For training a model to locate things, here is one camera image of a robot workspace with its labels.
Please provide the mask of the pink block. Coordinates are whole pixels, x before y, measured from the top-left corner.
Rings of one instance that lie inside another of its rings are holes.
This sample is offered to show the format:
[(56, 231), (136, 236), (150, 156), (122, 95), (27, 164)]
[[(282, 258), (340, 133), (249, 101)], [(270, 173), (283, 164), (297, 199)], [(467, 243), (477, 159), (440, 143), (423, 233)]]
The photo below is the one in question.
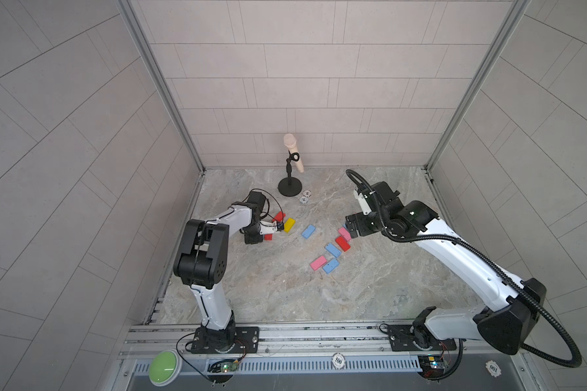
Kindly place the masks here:
[(328, 260), (325, 256), (320, 256), (317, 259), (315, 259), (313, 262), (311, 262), (310, 267), (314, 271), (317, 271), (317, 270), (321, 269), (327, 262), (328, 262)]
[(347, 243), (349, 243), (352, 240), (352, 236), (350, 235), (347, 228), (342, 226), (338, 229), (338, 233)]

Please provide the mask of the circuit board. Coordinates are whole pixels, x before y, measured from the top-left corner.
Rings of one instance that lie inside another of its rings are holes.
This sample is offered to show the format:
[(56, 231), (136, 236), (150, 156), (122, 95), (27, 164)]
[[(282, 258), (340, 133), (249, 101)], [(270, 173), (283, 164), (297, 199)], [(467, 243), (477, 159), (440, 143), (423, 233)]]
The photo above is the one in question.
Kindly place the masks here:
[(240, 361), (238, 359), (225, 359), (212, 363), (208, 368), (211, 374), (227, 374), (239, 369)]
[(419, 355), (417, 359), (423, 378), (440, 377), (446, 371), (447, 365), (441, 355)]

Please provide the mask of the red block centre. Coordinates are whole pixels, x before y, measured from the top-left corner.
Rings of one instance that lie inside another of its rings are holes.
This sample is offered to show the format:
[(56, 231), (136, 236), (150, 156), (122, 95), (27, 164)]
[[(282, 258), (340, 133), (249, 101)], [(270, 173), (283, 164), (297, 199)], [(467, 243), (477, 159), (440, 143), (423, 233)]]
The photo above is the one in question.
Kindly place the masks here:
[(350, 244), (343, 236), (337, 237), (335, 239), (335, 243), (339, 246), (339, 248), (342, 250), (342, 252), (347, 252), (348, 250), (351, 249)]

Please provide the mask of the light blue block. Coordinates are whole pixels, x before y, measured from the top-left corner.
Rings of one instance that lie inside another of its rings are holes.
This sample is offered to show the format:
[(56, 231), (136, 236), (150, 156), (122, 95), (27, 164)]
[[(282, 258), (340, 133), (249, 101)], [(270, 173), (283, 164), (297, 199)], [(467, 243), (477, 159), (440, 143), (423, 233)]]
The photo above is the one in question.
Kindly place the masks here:
[(334, 258), (323, 265), (322, 270), (328, 275), (339, 266), (339, 261)]
[(341, 255), (341, 251), (332, 243), (326, 244), (324, 247), (328, 253), (330, 253), (334, 258), (338, 258)]
[(304, 239), (309, 239), (311, 235), (316, 231), (316, 227), (313, 225), (309, 225), (303, 232), (302, 237)]

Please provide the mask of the pink block upper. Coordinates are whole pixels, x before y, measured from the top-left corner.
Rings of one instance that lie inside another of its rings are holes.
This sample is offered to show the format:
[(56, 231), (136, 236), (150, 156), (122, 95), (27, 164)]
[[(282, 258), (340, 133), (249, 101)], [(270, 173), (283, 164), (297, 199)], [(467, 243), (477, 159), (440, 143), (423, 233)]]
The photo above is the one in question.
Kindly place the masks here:
[(338, 233), (347, 243), (349, 243), (352, 240), (352, 236), (350, 235), (347, 228), (342, 226), (338, 229)]

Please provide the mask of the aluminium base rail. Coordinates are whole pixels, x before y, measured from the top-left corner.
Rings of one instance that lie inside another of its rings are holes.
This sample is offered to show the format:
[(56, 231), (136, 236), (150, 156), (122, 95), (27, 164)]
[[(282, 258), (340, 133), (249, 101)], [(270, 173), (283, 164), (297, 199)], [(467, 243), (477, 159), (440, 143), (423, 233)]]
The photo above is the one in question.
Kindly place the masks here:
[[(449, 369), (477, 359), (477, 369), (489, 375), (485, 363), (494, 360), (502, 369), (510, 357), (501, 355), (483, 341), (434, 341), (421, 350), (412, 341), (404, 322), (327, 322), (293, 324), (241, 324), (236, 328), (232, 347), (217, 350), (201, 341), (196, 325), (148, 325), (132, 327), (119, 358), (145, 374), (153, 359), (164, 350), (175, 350), (187, 375), (277, 375), (277, 374), (355, 374), (420, 373), (419, 355), (441, 355)], [(342, 370), (333, 368), (335, 353), (345, 356)], [(239, 369), (227, 374), (211, 374), (212, 363), (238, 359)]]

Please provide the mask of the light blue centre block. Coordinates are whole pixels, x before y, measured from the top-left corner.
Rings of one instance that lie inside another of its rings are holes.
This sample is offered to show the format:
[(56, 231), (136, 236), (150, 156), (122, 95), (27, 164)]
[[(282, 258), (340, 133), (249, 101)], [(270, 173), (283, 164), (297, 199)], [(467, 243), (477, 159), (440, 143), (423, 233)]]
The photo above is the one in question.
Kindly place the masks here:
[(316, 231), (316, 227), (313, 225), (309, 225), (303, 232), (302, 237), (304, 239), (309, 239), (311, 235)]

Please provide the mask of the beige wooden microphone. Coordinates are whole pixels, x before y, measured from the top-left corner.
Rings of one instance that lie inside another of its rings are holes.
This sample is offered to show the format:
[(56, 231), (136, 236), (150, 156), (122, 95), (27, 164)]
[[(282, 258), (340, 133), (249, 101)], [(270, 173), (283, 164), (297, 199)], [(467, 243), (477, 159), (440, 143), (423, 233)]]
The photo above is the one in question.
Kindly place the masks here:
[(296, 137), (293, 134), (285, 134), (284, 135), (284, 145), (287, 148), (287, 150), (289, 151), (289, 153), (293, 157), (296, 157), (296, 160), (293, 159), (292, 161), (293, 161), (293, 163), (295, 163), (298, 172), (303, 173), (304, 172), (304, 165), (302, 163), (301, 156), (298, 151)]

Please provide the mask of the green round button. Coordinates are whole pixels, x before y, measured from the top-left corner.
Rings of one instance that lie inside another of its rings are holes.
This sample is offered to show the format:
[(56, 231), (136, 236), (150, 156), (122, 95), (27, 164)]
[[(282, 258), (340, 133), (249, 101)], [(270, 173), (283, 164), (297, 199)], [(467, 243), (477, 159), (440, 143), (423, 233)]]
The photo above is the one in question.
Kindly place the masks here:
[(148, 378), (154, 386), (166, 387), (179, 376), (182, 366), (181, 357), (175, 350), (164, 350), (151, 362)]

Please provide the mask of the poker chip right corner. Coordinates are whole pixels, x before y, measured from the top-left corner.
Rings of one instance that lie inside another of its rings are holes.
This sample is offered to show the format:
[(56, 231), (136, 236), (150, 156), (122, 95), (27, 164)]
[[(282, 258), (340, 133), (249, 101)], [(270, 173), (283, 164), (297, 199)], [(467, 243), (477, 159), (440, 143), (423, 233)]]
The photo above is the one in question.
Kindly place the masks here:
[(498, 378), (502, 375), (502, 369), (498, 365), (498, 363), (494, 360), (489, 360), (485, 363), (485, 368), (488, 371), (489, 375)]

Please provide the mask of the left circuit board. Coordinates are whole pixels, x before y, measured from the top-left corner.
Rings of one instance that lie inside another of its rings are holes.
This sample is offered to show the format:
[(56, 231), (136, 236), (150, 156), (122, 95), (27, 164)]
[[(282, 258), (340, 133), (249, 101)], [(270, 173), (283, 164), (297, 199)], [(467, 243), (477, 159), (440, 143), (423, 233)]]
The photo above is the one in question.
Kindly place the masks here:
[(208, 368), (211, 374), (227, 374), (239, 369), (240, 361), (238, 359), (225, 359), (212, 363)]

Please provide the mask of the right circuit board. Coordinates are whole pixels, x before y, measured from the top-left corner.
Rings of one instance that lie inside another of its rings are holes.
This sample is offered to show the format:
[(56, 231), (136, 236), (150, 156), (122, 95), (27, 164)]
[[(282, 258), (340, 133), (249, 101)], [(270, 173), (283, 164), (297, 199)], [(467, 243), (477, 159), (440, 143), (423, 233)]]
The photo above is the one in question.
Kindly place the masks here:
[(446, 371), (447, 365), (441, 355), (419, 355), (417, 359), (423, 378), (440, 377)]

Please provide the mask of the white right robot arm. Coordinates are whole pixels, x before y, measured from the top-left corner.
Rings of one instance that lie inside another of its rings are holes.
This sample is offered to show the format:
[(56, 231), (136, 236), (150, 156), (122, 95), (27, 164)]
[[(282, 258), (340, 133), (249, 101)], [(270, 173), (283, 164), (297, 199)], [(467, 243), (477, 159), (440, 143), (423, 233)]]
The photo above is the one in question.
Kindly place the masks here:
[(491, 347), (515, 355), (540, 319), (546, 287), (535, 279), (522, 280), (489, 260), (420, 201), (402, 205), (365, 206), (346, 218), (352, 237), (381, 233), (396, 243), (414, 243), (440, 260), (480, 297), (484, 308), (424, 309), (412, 323), (411, 334), (420, 349), (436, 340), (484, 340)]

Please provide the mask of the light blue block lower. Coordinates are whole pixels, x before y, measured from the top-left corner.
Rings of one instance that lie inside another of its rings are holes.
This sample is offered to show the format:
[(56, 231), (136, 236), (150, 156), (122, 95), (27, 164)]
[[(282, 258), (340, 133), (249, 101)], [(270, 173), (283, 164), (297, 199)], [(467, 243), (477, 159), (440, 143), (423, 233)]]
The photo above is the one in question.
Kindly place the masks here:
[(323, 265), (322, 270), (328, 275), (339, 266), (339, 261), (334, 258)]

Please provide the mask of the poker chip on rail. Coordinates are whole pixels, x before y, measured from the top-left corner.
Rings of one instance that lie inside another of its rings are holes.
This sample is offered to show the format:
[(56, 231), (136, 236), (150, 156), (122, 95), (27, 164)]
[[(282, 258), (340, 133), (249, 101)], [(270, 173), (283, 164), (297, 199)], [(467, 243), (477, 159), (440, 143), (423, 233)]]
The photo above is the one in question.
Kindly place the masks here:
[(331, 363), (334, 369), (342, 370), (346, 366), (345, 356), (341, 353), (335, 353), (331, 358)]

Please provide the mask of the black microphone stand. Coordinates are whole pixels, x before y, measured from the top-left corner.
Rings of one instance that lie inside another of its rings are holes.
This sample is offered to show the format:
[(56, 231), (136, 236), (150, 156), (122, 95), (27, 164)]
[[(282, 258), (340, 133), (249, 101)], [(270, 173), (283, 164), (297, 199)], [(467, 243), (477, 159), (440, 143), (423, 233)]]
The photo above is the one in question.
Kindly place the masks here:
[(300, 160), (300, 155), (298, 152), (289, 152), (289, 156), (286, 159), (286, 166), (285, 166), (287, 176), (284, 179), (280, 180), (280, 182), (278, 184), (278, 191), (283, 196), (287, 196), (287, 197), (297, 196), (303, 190), (303, 185), (302, 185), (301, 181), (292, 175), (292, 173), (293, 173), (292, 163), (293, 162), (298, 163), (299, 160)]

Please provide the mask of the light blue block middle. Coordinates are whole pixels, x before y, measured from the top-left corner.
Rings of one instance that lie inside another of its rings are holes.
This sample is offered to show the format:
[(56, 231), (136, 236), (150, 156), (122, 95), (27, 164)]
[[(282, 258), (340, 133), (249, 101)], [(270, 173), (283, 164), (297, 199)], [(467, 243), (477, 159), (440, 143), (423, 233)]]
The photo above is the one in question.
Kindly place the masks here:
[(338, 258), (341, 255), (341, 251), (332, 243), (326, 244), (324, 247), (328, 253), (330, 253), (334, 258)]

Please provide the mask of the pink block lower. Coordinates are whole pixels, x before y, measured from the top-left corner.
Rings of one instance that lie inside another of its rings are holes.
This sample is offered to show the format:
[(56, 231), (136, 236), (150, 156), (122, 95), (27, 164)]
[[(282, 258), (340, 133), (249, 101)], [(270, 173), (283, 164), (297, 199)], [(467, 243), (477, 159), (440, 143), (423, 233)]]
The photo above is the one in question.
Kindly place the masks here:
[(310, 267), (314, 271), (317, 271), (317, 270), (321, 269), (327, 262), (328, 262), (328, 260), (325, 256), (320, 256), (317, 259), (315, 259), (313, 262), (311, 262)]

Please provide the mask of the yellow block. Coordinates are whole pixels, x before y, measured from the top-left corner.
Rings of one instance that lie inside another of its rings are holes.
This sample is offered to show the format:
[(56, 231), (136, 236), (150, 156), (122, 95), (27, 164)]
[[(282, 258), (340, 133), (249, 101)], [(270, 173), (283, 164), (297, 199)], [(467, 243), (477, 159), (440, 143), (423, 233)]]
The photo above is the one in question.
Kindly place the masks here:
[(296, 221), (293, 218), (288, 218), (285, 222), (285, 225), (284, 225), (284, 231), (286, 233), (289, 233), (292, 230), (295, 223), (296, 223)]

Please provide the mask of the red block near chips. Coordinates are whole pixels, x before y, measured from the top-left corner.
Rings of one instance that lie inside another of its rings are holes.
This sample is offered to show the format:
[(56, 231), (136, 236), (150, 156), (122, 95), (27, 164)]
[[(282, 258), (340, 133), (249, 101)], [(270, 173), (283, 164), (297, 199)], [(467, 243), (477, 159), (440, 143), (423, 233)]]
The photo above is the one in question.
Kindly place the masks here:
[(273, 219), (272, 221), (274, 223), (283, 223), (283, 221), (285, 220), (286, 214), (283, 212), (279, 212)]

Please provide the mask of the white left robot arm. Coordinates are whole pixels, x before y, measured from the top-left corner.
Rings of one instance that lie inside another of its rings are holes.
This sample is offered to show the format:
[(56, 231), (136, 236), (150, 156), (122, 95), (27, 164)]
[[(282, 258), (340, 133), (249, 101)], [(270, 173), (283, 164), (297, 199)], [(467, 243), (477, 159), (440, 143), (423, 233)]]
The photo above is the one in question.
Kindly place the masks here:
[(214, 218), (191, 219), (184, 227), (173, 273), (195, 296), (202, 315), (201, 341), (214, 349), (232, 347), (236, 333), (234, 313), (221, 285), (229, 238), (240, 230), (260, 235), (261, 213), (255, 203), (236, 203)]

